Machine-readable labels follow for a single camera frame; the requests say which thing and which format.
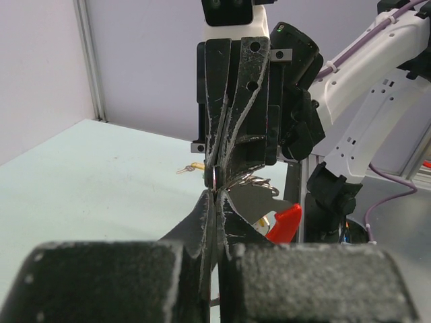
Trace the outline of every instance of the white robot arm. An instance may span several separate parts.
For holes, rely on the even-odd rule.
[[[324,159],[332,174],[345,176],[347,183],[361,183],[399,119],[431,88],[422,77],[406,76],[406,71],[396,69],[372,87],[344,136]]]
[[[395,13],[380,14],[364,35]],[[408,11],[392,19],[393,24],[341,66],[329,63],[335,73],[312,85],[310,93],[319,103],[317,113],[325,131],[357,97],[369,93],[344,136],[308,180],[307,242],[337,239],[337,227],[356,207],[355,196],[378,148],[404,113],[431,88],[429,3],[422,13]]]
[[[347,52],[367,33],[391,17],[397,10],[381,13],[375,22],[334,60]],[[319,103],[317,112],[323,130],[332,127],[341,113],[385,75],[427,49],[430,20],[418,17],[416,11],[404,13],[370,42],[351,56],[336,73],[318,79],[310,88],[311,97]]]

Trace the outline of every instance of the red plastic part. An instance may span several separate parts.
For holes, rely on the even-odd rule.
[[[290,209],[275,214],[275,225],[266,235],[274,244],[289,244],[298,231],[301,222],[302,209],[295,204]]]

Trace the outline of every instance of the table surface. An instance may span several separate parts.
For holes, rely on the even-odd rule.
[[[0,304],[23,259],[43,242],[157,240],[193,209],[202,171],[176,171],[203,155],[187,141],[85,120],[0,167]],[[283,194],[287,164],[257,172]],[[398,192],[367,178],[354,217]],[[431,194],[377,209],[376,238],[394,251],[422,316],[431,318]],[[217,272],[213,274],[217,295]],[[211,311],[219,320],[218,308]]]

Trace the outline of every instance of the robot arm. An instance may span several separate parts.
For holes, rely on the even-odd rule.
[[[251,0],[239,1],[235,10],[242,7],[244,12],[237,20],[224,9],[238,1],[207,2],[212,5],[204,5],[205,16],[211,19],[207,18],[206,41],[197,47],[199,139],[192,151],[205,153],[205,185],[218,190],[241,175],[273,165],[279,138],[286,141],[284,135],[291,129],[305,138],[300,132],[304,123],[290,122],[290,116],[318,120],[310,104],[295,110],[294,102],[310,103],[302,89],[309,88],[323,58],[317,45],[293,26],[280,23],[269,35],[261,4],[273,1],[255,5],[250,21],[246,2]],[[214,3],[220,6],[214,9]],[[314,147],[311,137],[309,152]]]
[[[334,61],[396,11],[381,13],[369,29]],[[313,100],[319,103],[317,113],[323,129],[327,131],[331,128],[341,113],[368,91],[370,84],[375,84],[426,50],[429,39],[430,20],[418,16],[416,11],[408,11],[351,56],[338,72],[318,79],[310,88],[310,93]]]
[[[380,16],[384,19],[387,13]],[[337,73],[312,86],[313,98],[319,101],[317,112],[326,130],[353,100],[368,90],[370,81],[375,83],[345,135],[308,180],[307,242],[338,240],[341,219],[355,209],[355,197],[374,154],[404,113],[431,88],[430,16],[431,3],[419,13],[405,13],[347,60]]]

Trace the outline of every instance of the white table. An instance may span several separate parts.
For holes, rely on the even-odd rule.
[[[38,244],[161,238],[205,188],[202,171],[176,171],[202,159],[187,141],[85,120],[1,166],[0,304]],[[282,196],[286,170],[278,163],[256,174]]]

